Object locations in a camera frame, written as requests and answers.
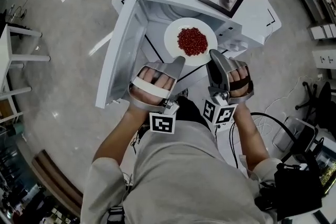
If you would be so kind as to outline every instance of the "polished floor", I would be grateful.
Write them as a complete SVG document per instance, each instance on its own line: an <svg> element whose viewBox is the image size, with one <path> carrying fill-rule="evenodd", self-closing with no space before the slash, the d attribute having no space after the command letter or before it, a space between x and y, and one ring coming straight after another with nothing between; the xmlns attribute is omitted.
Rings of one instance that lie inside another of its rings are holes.
<svg viewBox="0 0 336 224"><path fill-rule="evenodd" d="M282 28L266 45L239 58L249 63L255 82L255 96L248 101L252 111L264 112L284 120L297 115L294 106L305 97L303 80L317 79L311 41L306 30L310 24L298 0L269 0L282 21ZM63 173L83 190L86 174L95 151L121 119L127 104L113 104L105 110L95 100L107 44L98 49L118 18L111 0L6 0L5 6L23 6L27 15L21 24L41 31L41 38L13 38L14 50L50 55L50 62L28 62L23 70L10 72L13 88L30 85L33 90L17 96L24 112L24 137L37 153L45 149ZM202 79L190 87L190 99L203 106L208 82ZM270 122L262 135L270 152L277 128ZM227 132L218 134L218 147L229 163L233 158ZM129 148L123 169L131 173L135 155Z"/></svg>

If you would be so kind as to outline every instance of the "white cable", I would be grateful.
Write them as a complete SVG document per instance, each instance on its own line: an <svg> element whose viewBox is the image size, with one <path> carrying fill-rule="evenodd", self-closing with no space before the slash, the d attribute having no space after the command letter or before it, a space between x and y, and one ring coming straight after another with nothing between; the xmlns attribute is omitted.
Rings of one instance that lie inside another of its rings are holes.
<svg viewBox="0 0 336 224"><path fill-rule="evenodd" d="M284 99L284 98L286 98L286 99L289 98L290 94L295 90L295 88L297 87L297 85L298 85L298 83L300 82L300 79L301 79L301 78L308 78L308 79L311 80L311 82L313 81L313 79L312 79L312 78L309 78L308 76L301 76L301 77L299 77L299 78L298 78L298 81L296 82L296 84L295 84L295 86L294 86L294 88L293 88L292 90L290 90L290 92L288 93L288 95L287 95L286 97L280 97L280 98L274 100L268 107L266 107L264 113L266 114L267 110L268 110L268 109L269 109L275 102L280 101L280 100L282 100L282 99ZM272 133L272 131L273 131L273 127L272 127L270 124L266 123L266 120L265 120L265 117L264 117L264 116L261 116L261 117L256 118L256 119L254 120L254 122L256 122L256 121L259 120L259 119L260 119L260 121L259 121L258 125L256 125L256 127L259 128L259 133L260 133L261 137L267 136L267 135L269 135L270 133ZM270 130L267 134L263 135L263 133L264 133L264 126L265 126L265 125L271 127L271 130Z"/></svg>
<svg viewBox="0 0 336 224"><path fill-rule="evenodd" d="M288 93L288 95L286 96L286 97L281 97L281 98L278 98L278 99L276 99L276 100L274 100L268 107L266 107L266 109L265 109L265 111L264 111L264 113L266 114L266 111L275 103L275 102L277 102L277 101L279 101L279 100L282 100L282 99L284 99L284 98L289 98L289 96L290 96L290 94L295 90L295 88L296 88L296 86L298 85L298 83L299 83L299 81L300 81L300 79L301 78L308 78L308 79L310 79L311 80L311 82L313 82L313 79L312 78L309 78L308 76L301 76L301 77L299 77L298 78L298 81L296 82L296 84L295 84L295 86L294 86L294 88ZM265 117L262 117L263 119L264 119L264 123L262 124L262 131L261 131L261 136L263 136L263 132L264 132L264 124L265 124L265 122L266 122L266 120L265 120Z"/></svg>

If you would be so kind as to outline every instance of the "white box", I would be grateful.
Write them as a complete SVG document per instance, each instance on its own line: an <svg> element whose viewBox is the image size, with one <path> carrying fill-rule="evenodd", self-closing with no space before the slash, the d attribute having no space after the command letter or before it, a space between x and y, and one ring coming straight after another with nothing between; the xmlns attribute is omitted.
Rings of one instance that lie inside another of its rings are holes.
<svg viewBox="0 0 336 224"><path fill-rule="evenodd" d="M321 26L311 27L310 31L311 31L314 39L326 38L326 36L324 35L323 29L322 29Z"/></svg>
<svg viewBox="0 0 336 224"><path fill-rule="evenodd" d="M324 31L325 31L325 34L327 35L327 37L329 37L329 38L333 37L329 25L324 25L323 28L324 28Z"/></svg>
<svg viewBox="0 0 336 224"><path fill-rule="evenodd" d="M336 37L336 25L329 25L332 32L332 36Z"/></svg>

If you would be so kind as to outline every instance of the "gray t-shirt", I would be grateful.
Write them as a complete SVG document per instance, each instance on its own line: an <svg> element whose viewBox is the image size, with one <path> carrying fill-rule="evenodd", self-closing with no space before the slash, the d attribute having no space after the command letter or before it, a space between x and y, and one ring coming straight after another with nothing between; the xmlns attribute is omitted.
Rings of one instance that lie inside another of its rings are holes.
<svg viewBox="0 0 336 224"><path fill-rule="evenodd" d="M254 169L254 178L228 165L212 133L196 122L177 121L175 134L145 133L127 195L123 173L110 158L91 166L82 224L99 224L122 205L126 223L274 223L254 203L259 181L273 181L278 159Z"/></svg>

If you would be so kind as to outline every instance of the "black chair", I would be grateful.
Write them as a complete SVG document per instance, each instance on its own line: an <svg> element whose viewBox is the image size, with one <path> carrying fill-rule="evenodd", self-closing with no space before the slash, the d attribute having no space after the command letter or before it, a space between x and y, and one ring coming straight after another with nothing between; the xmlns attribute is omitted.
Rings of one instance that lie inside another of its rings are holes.
<svg viewBox="0 0 336 224"><path fill-rule="evenodd" d="M309 116L312 112L312 109L316 108L317 104L318 104L318 98L316 97L317 85L316 84L313 85L313 92L311 92L308 83L306 83L305 81L302 83L302 85L307 88L309 100L308 100L308 102L306 102L302 105L296 105L295 109L299 110L301 108L305 108L306 106L308 106L308 111L307 111L306 117L304 117L304 119L303 119L303 121L306 122L306 121L308 121L308 118L309 118Z"/></svg>
<svg viewBox="0 0 336 224"><path fill-rule="evenodd" d="M313 92L311 92L308 83L304 82L302 84L307 88L309 101L295 106L296 110L308 106L306 117L303 119L309 122L313 126L318 125L320 128L327 129L336 139L336 103L331 101L331 87L330 83L326 82L320 92L319 97L316 97L317 85L313 85ZM310 119L310 116L315 113L316 116L314 120Z"/></svg>

